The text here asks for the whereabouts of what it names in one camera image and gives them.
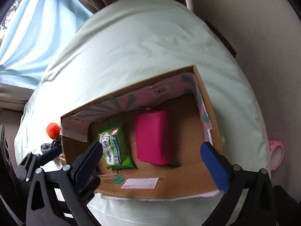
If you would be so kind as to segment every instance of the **beige wall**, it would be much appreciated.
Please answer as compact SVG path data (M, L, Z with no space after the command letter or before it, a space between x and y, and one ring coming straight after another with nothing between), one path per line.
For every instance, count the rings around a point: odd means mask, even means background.
M0 110L0 125L4 125L5 137L8 142L8 151L13 167L17 166L14 139L20 126L22 113Z
M32 89L0 83L0 108L23 112Z
M300 20L287 0L187 0L187 4L237 51L236 60L255 92L269 139L285 146L272 183L300 201Z

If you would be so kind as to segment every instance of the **bolt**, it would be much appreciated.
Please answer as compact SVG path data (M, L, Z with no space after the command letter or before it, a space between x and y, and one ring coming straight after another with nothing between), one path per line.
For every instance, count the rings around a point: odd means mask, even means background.
M64 171L68 171L70 168L71 168L71 166L68 164L63 166Z
M239 165L233 165L233 170L234 171L239 171L240 170L240 166Z
M43 169L42 169L42 168L40 168L40 167L39 167L39 168L37 168L37 169L36 169L36 174L40 174L40 173L42 172L42 170L43 170Z
M268 173L267 170L264 169L264 168L260 169L260 171L261 171L261 173L264 174L264 175L266 175L266 174Z

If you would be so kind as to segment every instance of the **pink wallet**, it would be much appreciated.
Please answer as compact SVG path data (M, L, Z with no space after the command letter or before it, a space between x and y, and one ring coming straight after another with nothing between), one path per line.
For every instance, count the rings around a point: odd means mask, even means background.
M136 149L140 161L157 165L171 163L171 127L167 111L144 111L136 118Z

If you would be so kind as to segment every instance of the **mattress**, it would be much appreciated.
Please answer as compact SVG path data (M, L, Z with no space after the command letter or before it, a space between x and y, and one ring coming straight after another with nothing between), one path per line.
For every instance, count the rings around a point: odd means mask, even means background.
M17 163L51 142L50 122L92 100L163 72L195 65L204 81L231 164L270 172L268 138L254 93L208 26L173 0L119 0L92 16L47 67L27 102L15 138ZM45 171L61 168L58 160ZM222 193L178 201L88 204L102 225L201 225ZM232 219L238 214L241 197Z

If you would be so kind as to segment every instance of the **cardboard box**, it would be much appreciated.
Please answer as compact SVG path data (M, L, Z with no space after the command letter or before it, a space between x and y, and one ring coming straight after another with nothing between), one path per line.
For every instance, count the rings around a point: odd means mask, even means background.
M145 108L171 113L173 161L170 165L137 160L135 117ZM101 159L98 165L101 183L95 192L114 198L152 200L198 197L217 190L200 157L200 145L210 141L217 152L223 154L222 142L210 100L195 66L146 79L62 116L61 138L67 163L72 164L98 140L99 130L119 122L123 122L125 140L136 168L107 169ZM117 177L124 177L120 184L114 183ZM158 181L152 189L122 188L130 178L158 178Z

